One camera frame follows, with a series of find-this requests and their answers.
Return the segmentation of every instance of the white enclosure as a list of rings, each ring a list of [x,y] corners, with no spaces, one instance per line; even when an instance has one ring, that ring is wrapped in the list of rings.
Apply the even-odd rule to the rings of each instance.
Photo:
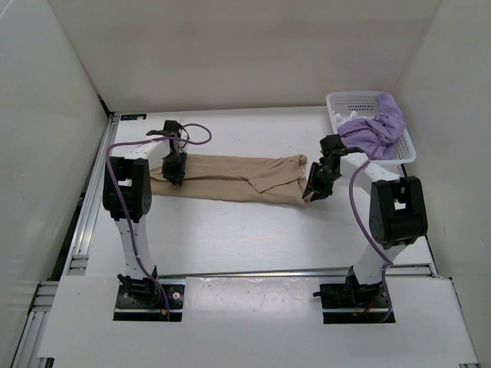
[[[0,365],[9,366],[107,118],[45,0],[3,8],[0,81]]]
[[[392,90],[440,0],[50,0],[113,111],[325,104]]]

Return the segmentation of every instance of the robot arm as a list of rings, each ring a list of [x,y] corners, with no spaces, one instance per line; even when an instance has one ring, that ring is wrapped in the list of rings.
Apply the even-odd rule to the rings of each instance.
[[[367,155],[357,148],[347,148],[339,135],[321,140],[323,157],[313,163],[304,198],[324,199],[332,194],[333,183],[341,176],[352,177],[367,162]],[[369,163],[355,182],[371,196],[369,227],[374,246],[367,245],[352,267],[346,286],[354,304],[366,293],[377,290],[386,261],[392,262],[408,245],[427,233],[427,217],[420,180],[400,177],[376,163]]]
[[[162,130],[151,130],[147,135],[150,140],[162,136],[180,138],[182,132],[183,127],[179,123],[166,120]],[[145,275],[137,260],[139,258],[143,268],[153,278],[157,278],[157,267],[150,256],[146,228],[146,214],[152,204],[150,169],[163,159],[163,177],[174,185],[181,185],[186,158],[186,144],[174,140],[142,144],[124,157],[110,158],[110,164],[130,214],[138,256],[133,249],[128,221],[106,168],[103,205],[110,212],[119,230],[126,262],[125,276],[119,275],[118,278],[124,284],[128,295],[139,301],[152,303],[156,296],[158,298],[153,282]]]

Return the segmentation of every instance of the laundry basket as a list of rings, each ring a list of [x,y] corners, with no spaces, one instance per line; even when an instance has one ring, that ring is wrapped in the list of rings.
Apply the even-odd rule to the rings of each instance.
[[[328,103],[329,119],[331,120],[334,134],[338,133],[336,119],[334,118],[335,113],[339,113],[344,118],[349,117],[351,111],[356,111],[361,117],[369,119],[375,117],[378,114],[378,103],[375,97],[382,93],[376,90],[354,90],[328,94],[325,99]],[[404,129],[394,157],[392,159],[379,159],[377,163],[381,166],[392,167],[402,163],[412,163],[415,159],[416,150],[407,129]]]

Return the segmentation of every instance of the cable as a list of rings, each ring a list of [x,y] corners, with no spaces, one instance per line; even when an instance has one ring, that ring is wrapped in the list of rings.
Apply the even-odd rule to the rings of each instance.
[[[356,222],[358,223],[358,226],[360,226],[361,232],[363,232],[363,235],[365,238],[368,240],[368,243],[370,243],[371,247],[377,252],[377,254],[384,260],[385,264],[382,267],[382,285],[384,287],[385,293],[387,294],[387,301],[388,301],[388,309],[387,313],[385,316],[380,320],[381,323],[385,322],[390,314],[392,313],[392,300],[390,299],[389,295],[389,289],[387,287],[387,279],[386,279],[386,273],[387,269],[394,265],[394,263],[382,252],[382,250],[379,248],[378,244],[375,242],[375,240],[371,237],[371,235],[368,233],[367,228],[363,225],[363,222],[361,221],[360,214],[358,213],[358,210],[356,209],[356,204],[354,203],[354,180],[358,173],[360,173],[362,170],[364,170],[371,162],[371,160],[374,158],[375,153],[378,151],[382,144],[382,133],[376,130],[375,128],[367,126],[366,128],[359,128],[352,130],[350,132],[346,132],[343,134],[341,137],[346,136],[349,133],[355,133],[357,131],[361,130],[371,130],[372,132],[377,134],[377,145],[375,146],[375,149],[372,151],[372,153],[368,156],[367,161],[365,161],[360,167],[358,167],[354,172],[353,175],[350,178],[350,184],[349,184],[349,197],[350,197],[350,204],[351,204],[351,209],[353,210],[354,218],[356,219]]]
[[[364,316],[365,314],[367,314],[370,311],[370,309],[374,306],[374,304],[375,304],[375,302],[371,301],[363,312],[355,313],[354,315],[355,316]]]
[[[162,137],[159,136],[159,137],[153,138],[151,140],[140,140],[140,141],[136,141],[136,142],[114,143],[114,144],[111,144],[107,148],[106,155],[105,155],[107,171],[109,172],[110,179],[113,182],[114,189],[116,190],[116,194],[117,194],[117,197],[120,201],[121,208],[123,209],[124,217],[126,218],[126,220],[128,222],[128,228],[130,229],[131,245],[133,247],[133,253],[135,254],[135,258],[137,260],[138,266],[140,266],[141,271],[145,274],[145,276],[147,276],[160,289],[161,295],[163,295],[163,299],[165,300],[164,307],[166,307],[167,320],[170,320],[169,298],[167,297],[167,293],[166,293],[165,289],[163,288],[163,286],[160,284],[160,282],[156,278],[154,278],[145,269],[145,267],[143,266],[143,264],[140,260],[140,256],[138,254],[138,249],[137,249],[137,242],[135,240],[135,233],[133,230],[133,225],[131,223],[130,213],[128,212],[128,207],[126,206],[126,202],[124,201],[123,193],[121,192],[121,189],[117,183],[117,178],[116,178],[116,175],[114,174],[113,167],[110,164],[110,152],[116,147],[136,146],[136,145],[147,144],[147,143],[152,143],[152,142],[161,142],[164,140],[175,140],[178,142],[186,142],[186,144],[193,144],[195,146],[199,146],[199,145],[208,143],[210,140],[212,140],[212,132],[207,127],[204,127],[203,125],[200,125],[200,124],[187,124],[186,126],[187,127],[200,127],[202,129],[204,129],[208,133],[208,138],[202,142],[193,142],[193,141],[190,141],[189,139],[185,140],[182,138],[171,137],[171,136],[162,136]]]
[[[191,137],[189,136],[189,132],[186,130],[186,128],[183,126],[183,130],[186,132],[186,140],[190,140]],[[182,146],[179,146],[180,149],[184,148],[187,146],[187,143],[184,143]]]
[[[141,302],[140,302],[140,305],[146,309],[150,309],[150,308],[153,308],[157,305],[157,303],[159,303],[161,300],[163,299],[163,296],[162,296],[162,291],[159,289],[159,298],[157,299],[157,301],[155,301],[152,305],[143,305]]]

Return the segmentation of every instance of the purple cable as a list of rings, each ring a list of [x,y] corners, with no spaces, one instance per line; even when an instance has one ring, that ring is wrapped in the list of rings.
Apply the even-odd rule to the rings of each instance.
[[[349,184],[349,197],[350,197],[350,204],[351,204],[351,209],[353,210],[354,218],[356,219],[356,222],[358,223],[358,226],[360,226],[361,232],[363,232],[363,235],[365,238],[368,240],[368,243],[370,243],[371,247],[377,252],[378,255],[384,260],[385,265],[382,267],[382,285],[384,287],[385,293],[387,294],[387,301],[389,302],[387,313],[385,314],[384,318],[380,320],[381,323],[385,322],[390,314],[392,313],[392,300],[390,299],[389,295],[389,289],[387,287],[387,279],[386,279],[386,272],[387,269],[392,266],[394,263],[382,252],[382,250],[378,247],[378,244],[375,242],[375,240],[371,237],[371,235],[368,233],[367,228],[363,225],[363,222],[361,221],[360,214],[358,213],[358,210],[356,209],[356,205],[354,203],[354,179],[360,173],[362,170],[364,170],[369,164],[370,161],[374,158],[375,153],[377,150],[380,148],[381,143],[382,143],[382,134],[376,130],[375,128],[372,127],[366,127],[366,128],[359,128],[356,130],[352,130],[349,133],[355,133],[360,130],[371,130],[374,133],[377,134],[377,145],[375,146],[375,149],[373,152],[368,156],[367,161],[365,161],[360,167],[358,167],[354,172],[353,175],[350,178],[350,184]]]
[[[206,139],[206,140],[204,140],[202,142],[193,142],[193,141],[185,140],[185,139],[182,139],[182,138],[176,138],[176,137],[171,137],[171,136],[162,136],[162,137],[153,138],[151,140],[140,140],[140,141],[137,141],[137,142],[114,143],[114,144],[111,144],[107,148],[106,155],[105,155],[107,171],[109,172],[110,179],[111,179],[111,181],[114,184],[114,189],[116,189],[116,194],[117,194],[117,197],[118,197],[118,199],[120,201],[121,207],[123,209],[124,217],[126,218],[126,220],[128,222],[128,228],[130,229],[131,245],[133,247],[133,253],[135,254],[135,258],[137,259],[137,263],[140,266],[141,271],[145,274],[145,276],[147,276],[160,289],[160,293],[161,293],[161,295],[163,295],[163,299],[165,300],[164,307],[166,309],[167,320],[170,320],[169,298],[167,297],[166,291],[163,288],[163,286],[160,284],[160,282],[156,278],[154,278],[145,269],[145,267],[141,263],[140,256],[138,255],[137,242],[135,240],[135,233],[134,233],[134,230],[133,230],[133,225],[131,224],[130,213],[128,212],[128,207],[126,206],[126,202],[124,201],[123,193],[121,192],[121,189],[120,189],[120,187],[119,187],[119,185],[117,183],[117,178],[116,178],[116,175],[114,174],[113,167],[110,164],[110,151],[112,151],[116,147],[121,147],[121,146],[136,146],[136,145],[147,144],[147,143],[152,143],[152,142],[161,142],[161,141],[164,141],[164,140],[174,140],[174,141],[177,141],[177,142],[186,142],[186,144],[193,144],[195,146],[199,146],[199,145],[208,143],[210,140],[212,140],[212,132],[207,127],[204,127],[203,125],[195,124],[195,123],[190,123],[190,124],[185,125],[184,127],[200,127],[200,128],[204,129],[208,133],[208,139]]]

